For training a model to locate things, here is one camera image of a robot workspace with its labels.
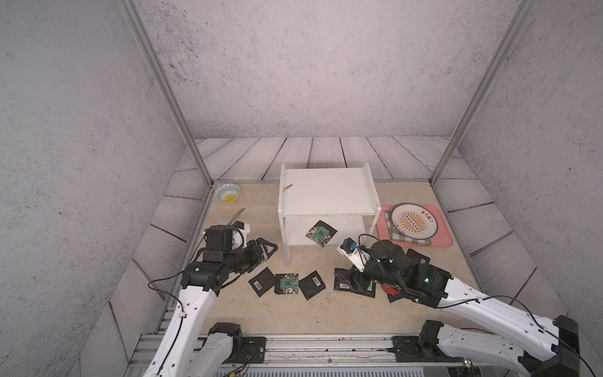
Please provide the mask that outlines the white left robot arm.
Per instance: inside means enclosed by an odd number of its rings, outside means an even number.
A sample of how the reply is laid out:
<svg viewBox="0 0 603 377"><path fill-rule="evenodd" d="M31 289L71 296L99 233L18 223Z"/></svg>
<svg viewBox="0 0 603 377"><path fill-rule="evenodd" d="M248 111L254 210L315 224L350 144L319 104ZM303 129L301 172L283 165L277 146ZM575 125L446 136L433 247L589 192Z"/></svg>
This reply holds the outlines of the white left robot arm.
<svg viewBox="0 0 603 377"><path fill-rule="evenodd" d="M229 275L253 271L277 250L276 244L262 238L235 249L202 249L202 260L190 263L183 271L173 317L144 375L213 376L227 359L237 358L242 349L238 324L216 323L197 355L193 347L220 291L232 283Z"/></svg>

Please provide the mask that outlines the black barcode bag shelf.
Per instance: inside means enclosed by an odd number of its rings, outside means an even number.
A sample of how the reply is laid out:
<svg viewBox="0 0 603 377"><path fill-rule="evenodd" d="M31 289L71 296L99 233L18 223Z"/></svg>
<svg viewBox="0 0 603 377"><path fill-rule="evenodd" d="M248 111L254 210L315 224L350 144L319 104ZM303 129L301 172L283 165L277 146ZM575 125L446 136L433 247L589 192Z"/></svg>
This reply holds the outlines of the black barcode bag shelf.
<svg viewBox="0 0 603 377"><path fill-rule="evenodd" d="M262 297L266 292L276 284L276 276L269 269L264 268L258 275L251 278L248 283L258 297Z"/></svg>

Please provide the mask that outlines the red tea bag shelf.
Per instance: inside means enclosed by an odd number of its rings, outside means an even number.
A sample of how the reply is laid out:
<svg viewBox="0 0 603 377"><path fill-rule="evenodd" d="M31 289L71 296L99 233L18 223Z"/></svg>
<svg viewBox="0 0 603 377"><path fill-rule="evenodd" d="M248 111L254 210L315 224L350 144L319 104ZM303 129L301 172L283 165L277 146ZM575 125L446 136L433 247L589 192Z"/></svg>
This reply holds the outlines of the red tea bag shelf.
<svg viewBox="0 0 603 377"><path fill-rule="evenodd" d="M397 289L393 288L393 287L389 287L389 286L386 286L384 284L382 284L381 287L383 288L383 291L386 292L386 294L389 297L394 297L394 296L396 296L396 295L399 294L399 291Z"/></svg>

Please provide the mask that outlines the black barcode tea bag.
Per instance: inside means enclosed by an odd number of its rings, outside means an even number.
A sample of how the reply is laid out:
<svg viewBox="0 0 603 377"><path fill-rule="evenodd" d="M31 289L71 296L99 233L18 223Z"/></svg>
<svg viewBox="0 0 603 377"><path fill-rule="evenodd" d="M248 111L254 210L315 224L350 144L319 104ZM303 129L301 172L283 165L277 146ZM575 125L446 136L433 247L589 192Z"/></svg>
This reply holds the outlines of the black barcode tea bag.
<svg viewBox="0 0 603 377"><path fill-rule="evenodd" d="M425 256L424 254L420 254L419 252L413 249L408 249L406 256L413 265L430 264L429 257Z"/></svg>
<svg viewBox="0 0 603 377"><path fill-rule="evenodd" d="M326 286L320 274L317 271L313 271L308 276L298 281L298 288L303 293L305 299L310 300L312 297L323 291Z"/></svg>

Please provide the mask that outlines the black barcode tea bag top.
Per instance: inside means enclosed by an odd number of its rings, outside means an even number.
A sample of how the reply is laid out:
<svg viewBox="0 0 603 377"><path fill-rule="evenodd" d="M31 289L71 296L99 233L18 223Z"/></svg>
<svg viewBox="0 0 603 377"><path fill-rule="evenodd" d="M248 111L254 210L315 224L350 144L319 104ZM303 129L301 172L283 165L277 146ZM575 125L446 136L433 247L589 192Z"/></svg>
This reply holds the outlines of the black barcode tea bag top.
<svg viewBox="0 0 603 377"><path fill-rule="evenodd" d="M308 276L298 281L298 288L303 293L305 299L310 300L312 297L323 291L326 286L320 274L317 271L313 271Z"/></svg>

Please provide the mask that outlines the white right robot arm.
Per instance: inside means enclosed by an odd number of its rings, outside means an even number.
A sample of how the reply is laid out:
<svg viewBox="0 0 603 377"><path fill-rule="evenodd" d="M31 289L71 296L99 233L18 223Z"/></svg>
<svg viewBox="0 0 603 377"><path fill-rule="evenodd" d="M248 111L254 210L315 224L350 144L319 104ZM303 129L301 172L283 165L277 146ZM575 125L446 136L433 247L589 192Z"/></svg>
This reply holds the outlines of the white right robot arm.
<svg viewBox="0 0 603 377"><path fill-rule="evenodd" d="M449 272L430 264L414 250L389 240L370 248L351 238L338 248L353 263L340 273L350 290L366 292L375 283L394 289L400 298L464 317L484 331L475 332L428 320L416 341L403 352L426 361L472 359L498 365L523 376L578 376L583 360L579 326L563 315L533 314L524 304L512 306L504 296L488 296Z"/></svg>

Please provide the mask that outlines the green black bag shelf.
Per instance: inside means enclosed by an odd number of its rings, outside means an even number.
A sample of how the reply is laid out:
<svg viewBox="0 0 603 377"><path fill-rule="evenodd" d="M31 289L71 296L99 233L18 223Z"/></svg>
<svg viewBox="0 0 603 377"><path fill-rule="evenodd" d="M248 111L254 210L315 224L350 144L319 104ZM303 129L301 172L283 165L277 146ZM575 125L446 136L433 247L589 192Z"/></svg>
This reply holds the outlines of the green black bag shelf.
<svg viewBox="0 0 603 377"><path fill-rule="evenodd" d="M325 221L319 220L307 233L306 237L324 248L337 233L337 229Z"/></svg>

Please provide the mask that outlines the green label tea bag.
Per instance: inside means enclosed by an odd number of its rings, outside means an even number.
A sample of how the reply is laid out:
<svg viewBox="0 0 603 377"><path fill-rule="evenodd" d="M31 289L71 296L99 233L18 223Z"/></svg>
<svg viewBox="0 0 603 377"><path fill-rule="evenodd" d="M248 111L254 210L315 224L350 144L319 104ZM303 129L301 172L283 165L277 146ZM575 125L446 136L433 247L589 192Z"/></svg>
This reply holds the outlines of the green label tea bag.
<svg viewBox="0 0 603 377"><path fill-rule="evenodd" d="M297 295L298 294L298 274L285 273L276 275L276 284L274 292L277 295Z"/></svg>

